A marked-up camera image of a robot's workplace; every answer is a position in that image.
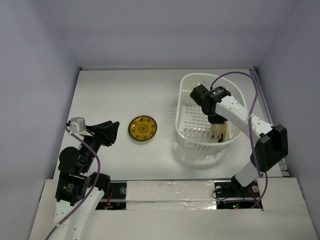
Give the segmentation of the cream plate with flower print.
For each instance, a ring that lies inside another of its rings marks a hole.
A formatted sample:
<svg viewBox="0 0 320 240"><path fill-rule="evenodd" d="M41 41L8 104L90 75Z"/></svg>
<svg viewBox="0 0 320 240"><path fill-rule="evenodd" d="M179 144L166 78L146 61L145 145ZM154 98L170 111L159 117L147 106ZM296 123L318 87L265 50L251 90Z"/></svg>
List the cream plate with flower print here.
<svg viewBox="0 0 320 240"><path fill-rule="evenodd" d="M214 141L218 143L223 141L223 127L224 127L224 124L210 125L211 137Z"/></svg>

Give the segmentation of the yellow patterned plate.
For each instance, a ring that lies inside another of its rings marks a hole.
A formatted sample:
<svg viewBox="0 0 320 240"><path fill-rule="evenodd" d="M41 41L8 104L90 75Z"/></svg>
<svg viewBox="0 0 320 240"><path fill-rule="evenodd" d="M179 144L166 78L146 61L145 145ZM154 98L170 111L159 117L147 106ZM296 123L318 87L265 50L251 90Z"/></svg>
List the yellow patterned plate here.
<svg viewBox="0 0 320 240"><path fill-rule="evenodd" d="M137 116L128 125L129 136L137 142L151 140L156 135L157 130L157 122L148 115Z"/></svg>

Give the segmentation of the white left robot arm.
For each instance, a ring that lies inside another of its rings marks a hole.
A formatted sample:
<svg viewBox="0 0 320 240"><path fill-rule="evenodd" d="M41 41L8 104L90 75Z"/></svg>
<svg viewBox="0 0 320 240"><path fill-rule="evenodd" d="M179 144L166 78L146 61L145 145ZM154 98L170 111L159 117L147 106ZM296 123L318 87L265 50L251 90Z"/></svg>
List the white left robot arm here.
<svg viewBox="0 0 320 240"><path fill-rule="evenodd" d="M83 117L73 117L64 125L80 146L66 147L59 154L54 227L46 239L82 239L100 200L113 196L110 176L101 173L98 151L115 143L119 126L110 120L86 125Z"/></svg>

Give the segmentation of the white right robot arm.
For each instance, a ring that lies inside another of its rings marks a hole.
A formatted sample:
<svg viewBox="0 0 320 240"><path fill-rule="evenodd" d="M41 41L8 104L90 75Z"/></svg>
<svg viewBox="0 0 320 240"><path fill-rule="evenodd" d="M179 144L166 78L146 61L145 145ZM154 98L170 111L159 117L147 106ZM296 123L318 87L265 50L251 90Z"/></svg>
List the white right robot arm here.
<svg viewBox="0 0 320 240"><path fill-rule="evenodd" d="M246 193L261 173L266 174L288 155L287 129L281 124L274 126L261 120L224 87L209 90L201 84L192 90L190 97L201 107L211 124L229 121L249 138L252 150L250 160L231 178L230 190L235 196Z"/></svg>

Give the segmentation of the white plastic dish rack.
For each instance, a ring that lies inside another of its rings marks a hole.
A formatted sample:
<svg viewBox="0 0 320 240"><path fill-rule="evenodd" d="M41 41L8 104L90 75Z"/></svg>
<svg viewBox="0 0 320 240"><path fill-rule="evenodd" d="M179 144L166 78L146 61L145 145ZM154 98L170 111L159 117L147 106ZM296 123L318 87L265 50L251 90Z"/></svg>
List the white plastic dish rack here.
<svg viewBox="0 0 320 240"><path fill-rule="evenodd" d="M224 141L214 140L208 117L190 97L195 87L204 85L209 88L216 78L218 78L217 75L209 73L190 73L180 81L175 129L178 142L186 149L198 152L219 152L243 135L228 121Z"/></svg>

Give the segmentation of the white foam strip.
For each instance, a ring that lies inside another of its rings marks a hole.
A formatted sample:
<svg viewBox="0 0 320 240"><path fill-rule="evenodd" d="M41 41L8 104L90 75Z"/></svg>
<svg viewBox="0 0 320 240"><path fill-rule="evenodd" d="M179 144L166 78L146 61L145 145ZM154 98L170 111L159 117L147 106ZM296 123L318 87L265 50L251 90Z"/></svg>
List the white foam strip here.
<svg viewBox="0 0 320 240"><path fill-rule="evenodd" d="M212 180L128 181L126 209L129 211L216 210Z"/></svg>

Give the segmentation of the aluminium rail at right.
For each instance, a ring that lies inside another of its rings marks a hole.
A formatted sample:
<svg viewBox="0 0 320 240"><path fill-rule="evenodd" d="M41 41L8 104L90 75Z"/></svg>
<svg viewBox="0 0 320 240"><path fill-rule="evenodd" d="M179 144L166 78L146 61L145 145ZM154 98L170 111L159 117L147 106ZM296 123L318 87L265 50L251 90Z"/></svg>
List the aluminium rail at right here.
<svg viewBox="0 0 320 240"><path fill-rule="evenodd" d="M250 70L250 75L255 78L256 82L257 82L257 85L258 85L258 88L259 88L259 103L261 105L261 111L262 111L262 114L263 114L263 117L265 119L265 121L268 121L270 124L273 124L273 120L272 120L272 117L271 117L271 114L270 114L270 111L269 111L269 108L268 108L268 105L267 105L267 102L266 102L266 99L265 99L265 95L263 93L263 89L262 89L262 85L260 83L260 80L259 80L259 76L258 76L258 70L256 67L252 67ZM281 171L281 175L282 177L285 177L285 178L290 178L290 172L288 170L288 166L285 162L285 159L283 158L281 161L279 161L277 163L277 166L279 167L280 171Z"/></svg>

